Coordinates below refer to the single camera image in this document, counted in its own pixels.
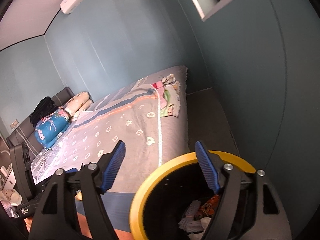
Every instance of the yellow rim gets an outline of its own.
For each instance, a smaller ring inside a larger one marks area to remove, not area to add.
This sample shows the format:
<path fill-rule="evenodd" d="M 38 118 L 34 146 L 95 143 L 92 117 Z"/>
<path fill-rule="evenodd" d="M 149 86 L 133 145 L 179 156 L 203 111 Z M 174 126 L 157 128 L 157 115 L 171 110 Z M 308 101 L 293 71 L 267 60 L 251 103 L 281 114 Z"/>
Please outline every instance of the yellow rim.
<path fill-rule="evenodd" d="M 246 162 L 244 159 L 241 159 L 238 156 L 235 156 L 230 153 L 220 152 L 220 151 L 209 151 L 211 153 L 217 154 L 220 158 L 226 162 L 231 163 L 234 166 L 238 167 L 240 170 L 247 173 L 255 173 L 255 168 Z M 182 168 L 184 166 L 197 163 L 196 153 L 188 153 L 181 155 L 177 158 L 174 158 L 167 163 L 163 164 L 157 168 L 140 186 L 136 195 L 133 198 L 131 209 L 130 209 L 130 229 L 135 240 L 148 240 L 146 232 L 143 226 L 143 209 L 147 202 L 147 199 L 155 188 L 155 186 L 171 172 Z"/>

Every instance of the gray headboard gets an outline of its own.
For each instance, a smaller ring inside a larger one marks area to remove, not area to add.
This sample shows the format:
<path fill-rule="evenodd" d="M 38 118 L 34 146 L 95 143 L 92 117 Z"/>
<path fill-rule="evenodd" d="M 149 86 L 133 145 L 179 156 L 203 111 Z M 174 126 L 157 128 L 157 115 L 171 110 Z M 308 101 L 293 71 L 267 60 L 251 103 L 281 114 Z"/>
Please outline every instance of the gray headboard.
<path fill-rule="evenodd" d="M 53 96 L 51 99 L 55 102 L 56 106 L 63 106 L 72 97 L 74 97 L 74 93 L 71 91 L 69 87 L 66 87 L 59 93 L 57 93 L 55 96 Z M 40 151 L 42 151 L 43 146 L 36 140 L 34 133 L 35 129 L 30 123 L 29 116 L 20 123 L 20 125 L 17 127 L 17 130 L 28 142 L 30 158 L 33 160 L 35 156 L 31 152 L 34 152 L 37 155 Z M 17 146 L 25 141 L 23 137 L 19 135 L 19 133 L 16 130 L 14 130 L 13 133 L 7 138 L 7 142 L 10 148 Z"/>

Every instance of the wall socket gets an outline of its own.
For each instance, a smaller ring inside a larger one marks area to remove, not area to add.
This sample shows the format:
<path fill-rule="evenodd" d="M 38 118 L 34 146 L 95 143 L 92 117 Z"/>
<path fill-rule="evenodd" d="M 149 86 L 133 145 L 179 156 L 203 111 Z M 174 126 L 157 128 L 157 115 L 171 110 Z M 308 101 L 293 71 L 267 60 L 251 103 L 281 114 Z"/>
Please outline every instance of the wall socket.
<path fill-rule="evenodd" d="M 14 120 L 14 122 L 10 124 L 11 129 L 14 129 L 14 127 L 17 127 L 18 123 L 19 123 L 18 119 Z"/>

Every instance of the pillow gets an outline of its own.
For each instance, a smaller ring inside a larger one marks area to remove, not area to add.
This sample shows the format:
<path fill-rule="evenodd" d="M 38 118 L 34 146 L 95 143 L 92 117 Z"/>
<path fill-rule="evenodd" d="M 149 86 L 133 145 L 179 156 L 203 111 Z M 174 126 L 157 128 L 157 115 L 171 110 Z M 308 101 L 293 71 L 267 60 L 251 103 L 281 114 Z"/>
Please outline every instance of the pillow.
<path fill-rule="evenodd" d="M 89 93 L 88 92 L 82 92 L 80 94 L 77 94 L 73 98 L 71 98 L 65 105 L 64 110 L 70 114 L 70 116 L 73 116 L 81 106 L 84 105 L 86 101 L 89 100 Z"/>
<path fill-rule="evenodd" d="M 48 145 L 68 124 L 69 114 L 62 108 L 48 115 L 35 129 L 36 139 L 44 147 Z"/>
<path fill-rule="evenodd" d="M 51 148 L 56 143 L 56 141 L 58 141 L 61 135 L 69 128 L 69 126 L 70 126 L 70 123 L 67 123 L 67 125 L 62 129 L 62 131 L 58 133 L 58 135 L 55 138 L 53 138 L 51 142 L 44 145 L 44 148 L 45 149 Z"/>
<path fill-rule="evenodd" d="M 76 121 L 80 115 L 80 113 L 82 111 L 85 111 L 88 109 L 89 106 L 91 106 L 91 104 L 93 103 L 93 101 L 91 99 L 89 99 L 88 101 L 86 101 L 84 103 L 83 106 L 80 107 L 80 109 L 73 115 L 73 117 L 71 118 L 71 122 Z"/>

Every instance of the white ceiling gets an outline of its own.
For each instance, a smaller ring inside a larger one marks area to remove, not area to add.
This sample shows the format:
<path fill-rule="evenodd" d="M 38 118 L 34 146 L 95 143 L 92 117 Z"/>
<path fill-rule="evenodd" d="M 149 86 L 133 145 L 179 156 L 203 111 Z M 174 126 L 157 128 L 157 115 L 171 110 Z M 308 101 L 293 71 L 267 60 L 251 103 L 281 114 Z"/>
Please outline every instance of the white ceiling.
<path fill-rule="evenodd" d="M 0 50 L 43 35 L 62 0 L 13 0 L 0 22 Z"/>

